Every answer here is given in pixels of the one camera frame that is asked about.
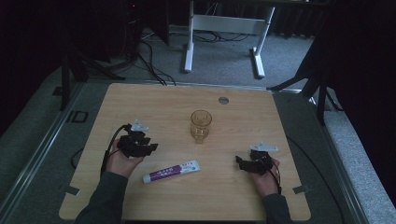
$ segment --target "table top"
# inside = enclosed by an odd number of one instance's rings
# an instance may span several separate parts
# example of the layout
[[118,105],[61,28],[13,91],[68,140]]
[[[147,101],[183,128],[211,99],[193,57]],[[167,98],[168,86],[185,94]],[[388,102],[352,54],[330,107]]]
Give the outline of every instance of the table top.
[[[221,104],[220,97],[229,103]],[[198,109],[213,118],[203,144],[195,144],[190,134],[191,113]],[[70,184],[79,194],[65,195],[61,218],[75,219],[88,204],[111,137],[135,119],[149,126],[146,137],[159,146],[129,179],[123,219],[265,220],[259,194],[235,162],[235,155],[248,160],[249,147],[261,141],[279,147],[270,155],[280,160],[291,218],[310,218],[304,194],[292,190],[301,182],[271,92],[135,84],[109,86]],[[192,160],[198,160],[201,171],[143,183],[143,175]]]

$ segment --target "human hand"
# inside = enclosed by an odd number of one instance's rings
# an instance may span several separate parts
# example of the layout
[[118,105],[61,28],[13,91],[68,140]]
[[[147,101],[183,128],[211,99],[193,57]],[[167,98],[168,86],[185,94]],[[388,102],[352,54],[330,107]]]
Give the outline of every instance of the human hand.
[[125,155],[117,148],[117,143],[119,141],[120,139],[117,139],[113,143],[113,148],[110,152],[111,156],[109,156],[107,160],[106,171],[129,178],[134,168],[143,161],[144,157],[131,159],[126,158]]
[[277,181],[279,181],[279,174],[277,173],[276,169],[280,162],[275,159],[272,159],[272,162],[274,165],[271,168],[271,172],[276,177],[276,180],[274,180],[274,177],[269,172],[265,173],[264,175],[248,173],[262,198],[270,194],[278,193]]

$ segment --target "white stand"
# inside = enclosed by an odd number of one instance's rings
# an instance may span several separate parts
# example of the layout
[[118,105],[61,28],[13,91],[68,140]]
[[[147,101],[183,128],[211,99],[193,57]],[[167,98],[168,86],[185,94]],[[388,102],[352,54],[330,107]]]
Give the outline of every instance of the white stand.
[[253,57],[256,62],[257,74],[259,77],[265,77],[262,66],[262,46],[267,36],[268,28],[274,14],[274,7],[269,7],[265,20],[253,20],[243,18],[218,17],[206,15],[194,15],[194,2],[190,1],[190,24],[189,24],[189,44],[187,46],[186,63],[184,69],[191,72],[192,54],[194,52],[194,43],[192,35],[194,30],[205,30],[223,33],[238,33],[247,35],[259,35],[257,48],[253,48]]

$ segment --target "sleeve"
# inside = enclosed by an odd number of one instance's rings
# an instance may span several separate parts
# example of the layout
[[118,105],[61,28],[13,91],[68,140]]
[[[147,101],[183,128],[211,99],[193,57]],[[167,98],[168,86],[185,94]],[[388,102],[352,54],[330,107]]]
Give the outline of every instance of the sleeve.
[[270,194],[262,199],[267,214],[267,222],[269,224],[293,223],[290,218],[288,203],[286,198],[280,194]]
[[120,224],[127,184],[128,178],[125,176],[104,172],[89,204],[78,214],[75,224]]

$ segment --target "toothpaste tube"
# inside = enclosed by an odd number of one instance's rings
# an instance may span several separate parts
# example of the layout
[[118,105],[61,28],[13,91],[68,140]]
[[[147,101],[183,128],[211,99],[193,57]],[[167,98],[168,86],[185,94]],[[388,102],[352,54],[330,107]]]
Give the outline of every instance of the toothpaste tube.
[[200,170],[201,168],[199,167],[197,160],[187,161],[180,165],[172,166],[160,171],[153,172],[149,175],[143,175],[143,182],[147,184],[149,182],[164,179],[169,176],[183,175]]

